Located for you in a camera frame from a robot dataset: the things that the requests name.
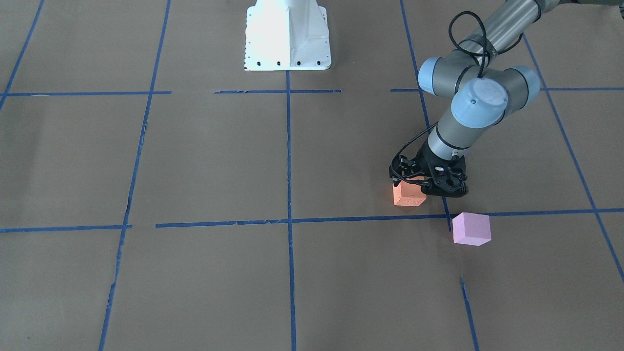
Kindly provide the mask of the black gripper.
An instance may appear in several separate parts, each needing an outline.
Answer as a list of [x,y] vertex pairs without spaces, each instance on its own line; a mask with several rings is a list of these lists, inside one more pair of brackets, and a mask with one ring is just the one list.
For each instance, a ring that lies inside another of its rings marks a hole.
[[414,158],[395,156],[389,176],[394,187],[401,183],[415,184],[426,195],[460,198],[468,194],[465,157],[440,158],[427,144],[423,144]]

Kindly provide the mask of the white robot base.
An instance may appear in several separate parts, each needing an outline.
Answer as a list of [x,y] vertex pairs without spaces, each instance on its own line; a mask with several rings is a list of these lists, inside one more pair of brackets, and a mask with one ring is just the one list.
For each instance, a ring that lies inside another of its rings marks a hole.
[[257,0],[246,19],[245,71],[332,66],[328,14],[316,0]]

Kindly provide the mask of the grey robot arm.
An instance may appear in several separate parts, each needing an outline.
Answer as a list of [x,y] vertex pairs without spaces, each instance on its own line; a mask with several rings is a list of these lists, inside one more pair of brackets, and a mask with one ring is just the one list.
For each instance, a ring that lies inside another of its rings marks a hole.
[[472,11],[453,17],[448,36],[454,49],[446,57],[428,58],[417,76],[421,90],[450,98],[450,106],[420,133],[427,139],[414,157],[401,151],[393,157],[393,187],[412,185],[437,197],[468,193],[466,154],[485,131],[529,105],[540,91],[539,75],[529,67],[496,70],[488,65],[558,5],[557,0],[507,0],[486,20]]

